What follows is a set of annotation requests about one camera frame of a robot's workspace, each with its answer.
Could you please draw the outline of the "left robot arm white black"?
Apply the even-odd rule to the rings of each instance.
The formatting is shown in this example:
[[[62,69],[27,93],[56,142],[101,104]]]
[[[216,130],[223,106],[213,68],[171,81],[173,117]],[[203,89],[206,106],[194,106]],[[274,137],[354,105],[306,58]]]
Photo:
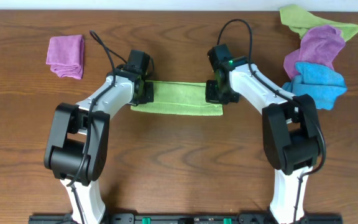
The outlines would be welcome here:
[[[54,112],[44,166],[65,187],[73,208],[70,223],[109,223],[99,177],[106,163],[111,119],[125,105],[154,100],[150,72],[115,68],[89,97],[61,103]]]

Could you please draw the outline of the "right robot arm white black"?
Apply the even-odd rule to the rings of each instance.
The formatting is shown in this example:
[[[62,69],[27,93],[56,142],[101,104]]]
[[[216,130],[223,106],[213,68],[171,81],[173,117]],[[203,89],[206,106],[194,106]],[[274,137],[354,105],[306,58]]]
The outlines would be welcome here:
[[[312,97],[283,90],[245,57],[208,59],[215,79],[207,82],[206,101],[227,104],[243,96],[262,115],[264,152],[275,170],[270,213],[276,223],[302,222],[305,182],[320,170],[325,148]]]

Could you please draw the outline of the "green microfiber cloth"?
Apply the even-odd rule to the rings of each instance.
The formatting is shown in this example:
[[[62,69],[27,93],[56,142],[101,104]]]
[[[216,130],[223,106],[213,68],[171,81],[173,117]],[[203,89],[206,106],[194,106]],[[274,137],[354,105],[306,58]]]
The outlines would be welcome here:
[[[188,116],[222,116],[223,106],[207,103],[205,83],[153,81],[154,101],[131,106],[132,111]]]

